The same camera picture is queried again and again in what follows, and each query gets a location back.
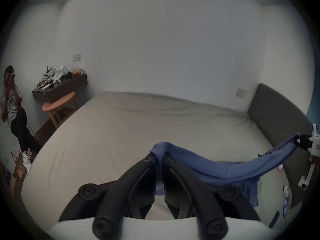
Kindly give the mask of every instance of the cable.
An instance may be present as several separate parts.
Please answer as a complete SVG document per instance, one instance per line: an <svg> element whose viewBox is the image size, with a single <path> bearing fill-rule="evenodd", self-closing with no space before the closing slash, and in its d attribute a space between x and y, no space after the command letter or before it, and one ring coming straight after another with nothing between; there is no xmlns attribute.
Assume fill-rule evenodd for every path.
<svg viewBox="0 0 320 240"><path fill-rule="evenodd" d="M295 209L297 209L298 206L296 206L296 208L294 208L292 211L290 211L287 215L289 215L290 213L292 213Z"/></svg>

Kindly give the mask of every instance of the mattress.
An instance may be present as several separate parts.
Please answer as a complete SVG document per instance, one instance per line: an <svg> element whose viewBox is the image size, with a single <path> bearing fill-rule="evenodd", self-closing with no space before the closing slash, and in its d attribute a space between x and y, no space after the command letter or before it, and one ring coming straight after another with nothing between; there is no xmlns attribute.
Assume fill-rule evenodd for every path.
<svg viewBox="0 0 320 240"><path fill-rule="evenodd" d="M47 231L80 186L117 180L158 142L213 161L249 161L272 148L242 112L156 95L103 93L79 108L43 146L24 180L23 203ZM262 222L269 224L282 207L286 182L283 170L261 178L256 210ZM163 196L156 196L146 219L173 219Z"/></svg>

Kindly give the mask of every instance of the black pants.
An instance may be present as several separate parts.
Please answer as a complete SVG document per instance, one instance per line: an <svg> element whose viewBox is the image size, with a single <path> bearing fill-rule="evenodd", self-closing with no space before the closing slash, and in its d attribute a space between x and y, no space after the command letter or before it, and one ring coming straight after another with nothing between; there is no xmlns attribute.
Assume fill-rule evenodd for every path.
<svg viewBox="0 0 320 240"><path fill-rule="evenodd" d="M22 152L30 148L35 153L39 153L42 146L34 139L27 128L27 115L24 109L18 110L11 125L11 132L18 138Z"/></svg>

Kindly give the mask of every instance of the bed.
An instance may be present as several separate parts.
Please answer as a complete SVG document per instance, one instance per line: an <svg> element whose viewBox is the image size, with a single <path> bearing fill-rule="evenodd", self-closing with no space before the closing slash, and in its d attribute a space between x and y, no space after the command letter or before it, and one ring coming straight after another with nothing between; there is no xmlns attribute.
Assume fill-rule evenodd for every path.
<svg viewBox="0 0 320 240"><path fill-rule="evenodd" d="M275 108L269 111L270 102L282 102L278 110L284 114ZM103 93L68 118L43 146L25 178L23 203L34 222L48 232L80 186L117 180L154 144L171 142L214 161L249 161L297 131L310 133L311 123L301 123L306 117L294 108L263 84L258 86L249 116L177 98ZM288 120L280 123L280 117ZM256 211L262 222L269 224L277 210L282 213L284 185L292 188L291 206L304 198L304 190L294 185L307 160L307 152L299 150L287 160L285 170L274 169L261 177ZM299 170L296 174L300 176L294 175L294 170ZM163 196L156 196L146 219L173 219Z"/></svg>

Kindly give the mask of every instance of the white sneaker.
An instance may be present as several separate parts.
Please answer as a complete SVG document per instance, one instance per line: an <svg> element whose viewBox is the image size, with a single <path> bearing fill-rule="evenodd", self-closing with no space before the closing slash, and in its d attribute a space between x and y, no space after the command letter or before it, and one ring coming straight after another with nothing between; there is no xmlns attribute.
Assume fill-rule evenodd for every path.
<svg viewBox="0 0 320 240"><path fill-rule="evenodd" d="M31 162L27 156L26 151L22 153L22 161L23 161L23 165L26 167L27 171L30 171L31 169Z"/></svg>

